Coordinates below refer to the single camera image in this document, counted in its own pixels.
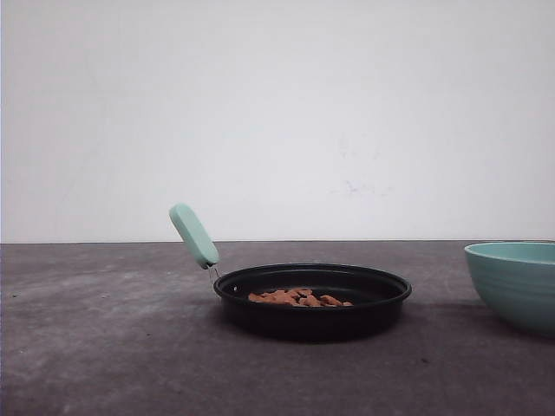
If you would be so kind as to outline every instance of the small frying pan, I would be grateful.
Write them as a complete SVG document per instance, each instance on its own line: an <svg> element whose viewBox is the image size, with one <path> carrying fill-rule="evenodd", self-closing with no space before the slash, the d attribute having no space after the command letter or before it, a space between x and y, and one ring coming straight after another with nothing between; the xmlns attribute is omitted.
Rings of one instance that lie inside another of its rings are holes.
<svg viewBox="0 0 555 416"><path fill-rule="evenodd" d="M196 262L211 270L218 250L193 210L177 204L170 218ZM372 335L393 325L412 288L382 270L341 264L274 264L236 270L219 277L214 290L227 319L261 335L299 341L333 341ZM252 302L250 293L307 288L353 306L294 307Z"/></svg>

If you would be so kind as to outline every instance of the teal bowl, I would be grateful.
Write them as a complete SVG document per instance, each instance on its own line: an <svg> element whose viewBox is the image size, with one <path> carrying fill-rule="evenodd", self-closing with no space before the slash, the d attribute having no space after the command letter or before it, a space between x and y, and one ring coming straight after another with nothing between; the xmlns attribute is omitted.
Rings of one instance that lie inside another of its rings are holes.
<svg viewBox="0 0 555 416"><path fill-rule="evenodd" d="M555 243L465 247L481 299L515 327L555 337Z"/></svg>

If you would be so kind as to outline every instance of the pan handle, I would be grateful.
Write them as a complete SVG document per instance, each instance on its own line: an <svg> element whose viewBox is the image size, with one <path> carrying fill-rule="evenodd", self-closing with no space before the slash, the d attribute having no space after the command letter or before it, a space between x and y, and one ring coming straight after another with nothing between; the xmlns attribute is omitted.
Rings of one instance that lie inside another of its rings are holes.
<svg viewBox="0 0 555 416"><path fill-rule="evenodd" d="M208 269L219 261L218 249L191 207L185 204L174 205L170 210L170 219L201 268Z"/></svg>

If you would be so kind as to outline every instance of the orange food pieces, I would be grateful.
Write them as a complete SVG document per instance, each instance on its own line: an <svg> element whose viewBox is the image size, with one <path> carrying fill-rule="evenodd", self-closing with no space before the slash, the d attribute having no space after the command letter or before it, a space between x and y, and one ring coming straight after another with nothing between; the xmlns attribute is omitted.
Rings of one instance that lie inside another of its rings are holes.
<svg viewBox="0 0 555 416"><path fill-rule="evenodd" d="M322 295L318 297L312 294L311 289L294 288L287 290L274 290L271 293L264 292L261 295L256 293L249 294L249 301L274 303L276 305L291 305L291 306L353 306L351 302L341 302L335 297L330 295Z"/></svg>

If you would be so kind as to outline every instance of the concrete surface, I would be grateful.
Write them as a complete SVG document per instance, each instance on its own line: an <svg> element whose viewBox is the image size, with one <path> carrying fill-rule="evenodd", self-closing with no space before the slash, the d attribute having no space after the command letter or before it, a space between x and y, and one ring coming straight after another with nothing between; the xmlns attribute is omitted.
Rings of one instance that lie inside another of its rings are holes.
<svg viewBox="0 0 555 416"><path fill-rule="evenodd" d="M4 245L3 415L548 415L555 341L496 318L465 242L218 244L221 272L289 262L407 278L403 316L331 344L244 333L182 244Z"/></svg>

